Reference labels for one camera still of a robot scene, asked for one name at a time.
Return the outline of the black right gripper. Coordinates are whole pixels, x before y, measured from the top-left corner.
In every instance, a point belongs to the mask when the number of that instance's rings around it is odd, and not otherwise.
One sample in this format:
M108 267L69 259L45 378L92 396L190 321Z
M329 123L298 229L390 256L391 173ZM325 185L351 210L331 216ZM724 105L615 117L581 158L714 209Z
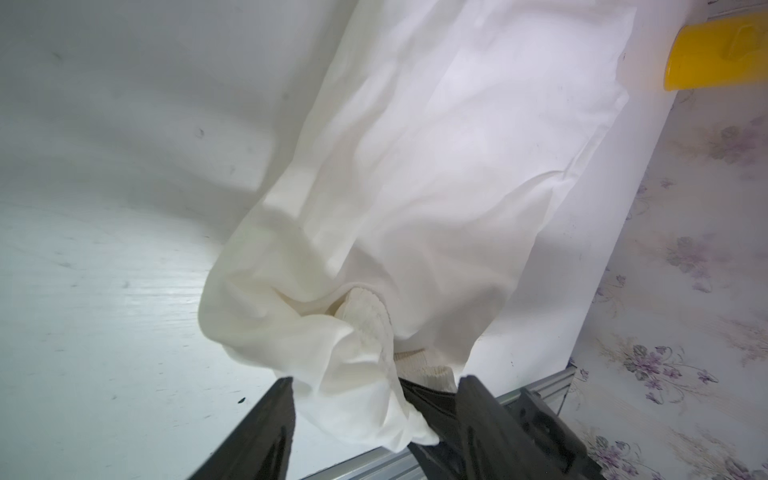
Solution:
M442 392L400 379L405 399L438 435L434 446L408 445L429 480L465 478L465 460L456 394ZM511 414L545 460L544 479L603 479L600 465L587 453L585 444L554 413L537 392L522 388L510 405Z

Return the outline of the white cloth garment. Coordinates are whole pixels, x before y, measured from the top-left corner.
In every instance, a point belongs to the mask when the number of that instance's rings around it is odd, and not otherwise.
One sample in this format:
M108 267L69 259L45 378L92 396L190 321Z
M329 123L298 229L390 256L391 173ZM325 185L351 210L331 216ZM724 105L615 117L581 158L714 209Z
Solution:
M361 1L294 156L206 280L203 334L330 437L437 434L454 376L624 107L624 1Z

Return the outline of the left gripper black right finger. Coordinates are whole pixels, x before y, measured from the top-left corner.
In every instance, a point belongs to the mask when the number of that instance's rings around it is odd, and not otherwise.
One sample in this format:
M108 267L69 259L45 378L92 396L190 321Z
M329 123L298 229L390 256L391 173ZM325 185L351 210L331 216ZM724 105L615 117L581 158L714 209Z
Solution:
M477 377L460 380L456 407L469 479L544 479L545 460Z

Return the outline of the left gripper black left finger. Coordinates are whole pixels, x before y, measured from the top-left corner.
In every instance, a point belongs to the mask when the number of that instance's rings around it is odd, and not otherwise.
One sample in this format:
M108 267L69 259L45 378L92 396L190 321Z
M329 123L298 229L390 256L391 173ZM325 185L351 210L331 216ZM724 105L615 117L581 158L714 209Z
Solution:
M278 379L191 480L284 480L296 412L293 379Z

